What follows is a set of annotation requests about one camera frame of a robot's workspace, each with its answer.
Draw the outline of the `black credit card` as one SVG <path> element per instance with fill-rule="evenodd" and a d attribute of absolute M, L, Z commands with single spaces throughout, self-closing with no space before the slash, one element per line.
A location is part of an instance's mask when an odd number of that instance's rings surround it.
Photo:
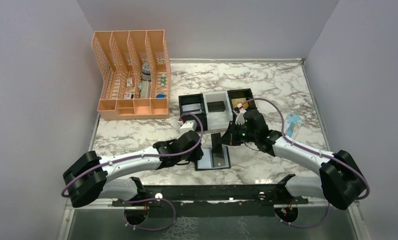
<path fill-rule="evenodd" d="M 211 144 L 212 144 L 211 152 L 213 154 L 220 154 L 223 152 L 220 132 L 211 134 Z"/>

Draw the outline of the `black leather card holder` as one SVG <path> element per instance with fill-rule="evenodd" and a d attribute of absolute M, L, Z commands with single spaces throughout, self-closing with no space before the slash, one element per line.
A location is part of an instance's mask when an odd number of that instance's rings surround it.
<path fill-rule="evenodd" d="M 211 148 L 202 148 L 203 156 L 195 165 L 196 171 L 230 169 L 231 161 L 229 149 L 222 146 L 222 152 L 213 153 Z"/>

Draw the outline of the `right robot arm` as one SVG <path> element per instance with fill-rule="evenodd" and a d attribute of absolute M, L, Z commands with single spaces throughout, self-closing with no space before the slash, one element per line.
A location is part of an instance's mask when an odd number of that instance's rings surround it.
<path fill-rule="evenodd" d="M 276 199 L 287 204 L 295 197 L 327 200 L 332 206 L 346 210 L 366 190 L 365 179 L 352 156 L 321 151 L 268 128 L 263 115 L 256 109 L 247 110 L 244 123 L 231 121 L 220 142 L 227 146 L 253 143 L 259 151 L 290 160 L 315 173 L 315 176 L 293 175 L 285 178 L 275 190 Z"/>

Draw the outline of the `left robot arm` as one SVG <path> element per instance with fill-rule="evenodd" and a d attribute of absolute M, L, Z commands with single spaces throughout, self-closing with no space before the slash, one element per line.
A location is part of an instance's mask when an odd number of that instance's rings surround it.
<path fill-rule="evenodd" d="M 190 130 L 179 138 L 158 141 L 144 150 L 119 156 L 99 156 L 94 150 L 85 152 L 63 173 L 65 187 L 61 196 L 69 198 L 74 208 L 84 207 L 103 198 L 105 186 L 115 179 L 171 168 L 181 161 L 198 161 L 204 155 L 202 137 Z"/>

